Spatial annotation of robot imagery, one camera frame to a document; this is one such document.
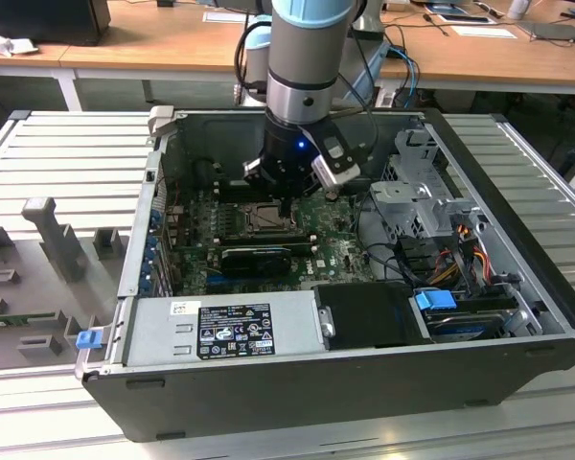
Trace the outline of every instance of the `blue release latch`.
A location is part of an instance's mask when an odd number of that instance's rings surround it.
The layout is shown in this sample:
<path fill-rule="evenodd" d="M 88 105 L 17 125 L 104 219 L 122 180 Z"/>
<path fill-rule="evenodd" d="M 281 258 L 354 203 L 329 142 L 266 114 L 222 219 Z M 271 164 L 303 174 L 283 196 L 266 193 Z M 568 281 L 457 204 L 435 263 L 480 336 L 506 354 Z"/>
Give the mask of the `blue release latch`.
<path fill-rule="evenodd" d="M 425 290 L 415 296 L 415 301 L 420 310 L 456 309 L 458 307 L 448 290 Z"/>
<path fill-rule="evenodd" d="M 102 331 L 81 331 L 77 335 L 77 348 L 79 350 L 87 350 L 89 348 L 102 348 L 103 344 Z"/>

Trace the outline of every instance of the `barcode sticker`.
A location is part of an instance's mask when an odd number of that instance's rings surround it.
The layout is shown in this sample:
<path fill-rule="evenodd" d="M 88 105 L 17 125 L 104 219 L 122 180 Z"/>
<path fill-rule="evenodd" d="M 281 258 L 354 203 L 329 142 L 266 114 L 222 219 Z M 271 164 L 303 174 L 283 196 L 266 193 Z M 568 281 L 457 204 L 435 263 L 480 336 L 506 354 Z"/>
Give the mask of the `barcode sticker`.
<path fill-rule="evenodd" d="M 171 314 L 198 314 L 202 306 L 199 300 L 186 300 L 185 302 L 172 302 Z"/>

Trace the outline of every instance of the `metal bracket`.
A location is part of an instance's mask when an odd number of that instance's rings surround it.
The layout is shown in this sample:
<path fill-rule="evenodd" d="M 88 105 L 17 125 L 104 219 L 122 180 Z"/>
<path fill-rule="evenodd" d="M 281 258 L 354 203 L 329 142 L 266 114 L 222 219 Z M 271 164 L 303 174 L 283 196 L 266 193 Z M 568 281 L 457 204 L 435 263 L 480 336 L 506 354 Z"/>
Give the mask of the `metal bracket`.
<path fill-rule="evenodd" d="M 160 137 L 174 130 L 174 105 L 156 105 L 151 108 L 147 126 L 151 137 Z"/>

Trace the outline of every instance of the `warning label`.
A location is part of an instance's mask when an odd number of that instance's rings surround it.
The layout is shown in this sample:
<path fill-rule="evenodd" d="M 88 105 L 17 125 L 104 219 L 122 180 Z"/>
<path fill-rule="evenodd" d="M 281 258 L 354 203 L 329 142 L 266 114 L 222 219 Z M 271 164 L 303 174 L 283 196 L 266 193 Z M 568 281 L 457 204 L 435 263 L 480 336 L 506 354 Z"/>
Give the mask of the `warning label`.
<path fill-rule="evenodd" d="M 275 354 L 269 304 L 203 307 L 198 310 L 200 359 Z"/>

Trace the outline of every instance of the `blue cable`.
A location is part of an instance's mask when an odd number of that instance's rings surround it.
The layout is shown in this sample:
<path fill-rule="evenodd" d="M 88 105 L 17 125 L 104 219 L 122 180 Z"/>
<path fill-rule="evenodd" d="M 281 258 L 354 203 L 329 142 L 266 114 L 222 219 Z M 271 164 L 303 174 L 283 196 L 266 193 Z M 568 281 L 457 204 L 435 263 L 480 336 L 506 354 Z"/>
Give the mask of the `blue cable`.
<path fill-rule="evenodd" d="M 392 51 L 394 51 L 394 53 L 399 55 L 402 58 L 402 60 L 404 60 L 407 63 L 407 65 L 409 66 L 409 71 L 411 72 L 411 85 L 410 85 L 411 87 L 409 89 L 409 97 L 407 98 L 406 103 L 404 103 L 404 107 L 407 108 L 409 106 L 409 103 L 411 102 L 411 98 L 413 97 L 413 92 L 415 91 L 415 69 L 413 67 L 413 61 L 401 50 L 394 47 L 392 47 L 391 49 Z"/>

